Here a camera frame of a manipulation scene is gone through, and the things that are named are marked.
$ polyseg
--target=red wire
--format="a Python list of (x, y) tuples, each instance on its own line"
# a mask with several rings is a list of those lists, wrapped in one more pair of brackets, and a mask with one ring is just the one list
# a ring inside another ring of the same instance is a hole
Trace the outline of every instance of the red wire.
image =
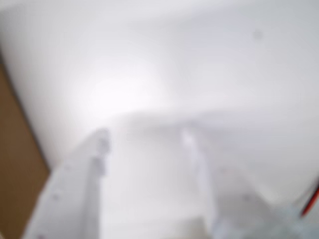
[(311, 210), (311, 208), (314, 206), (318, 197), (319, 197), (319, 185), (317, 186), (313, 195), (311, 196), (311, 198), (309, 199), (309, 201), (305, 205), (304, 209), (302, 210), (301, 217), (304, 217)]

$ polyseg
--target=brown wooden surface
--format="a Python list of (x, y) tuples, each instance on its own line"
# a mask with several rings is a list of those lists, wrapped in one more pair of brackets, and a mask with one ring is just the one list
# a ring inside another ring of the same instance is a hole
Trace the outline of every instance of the brown wooden surface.
[(49, 174), (0, 64), (0, 232), (19, 239)]

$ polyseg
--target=white plastic part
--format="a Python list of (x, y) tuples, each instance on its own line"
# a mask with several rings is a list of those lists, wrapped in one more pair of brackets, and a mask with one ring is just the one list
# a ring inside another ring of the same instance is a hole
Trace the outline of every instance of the white plastic part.
[(106, 130), (83, 142), (52, 173), (23, 239), (98, 239), (100, 177), (109, 150)]
[(207, 239), (179, 130), (152, 123), (125, 115), (108, 125), (112, 154), (102, 180), (101, 239)]
[(207, 204), (208, 233), (214, 239), (315, 239), (319, 230), (303, 222), (293, 207), (274, 210), (251, 186), (234, 161), (210, 138), (210, 132), (189, 124), (182, 143)]

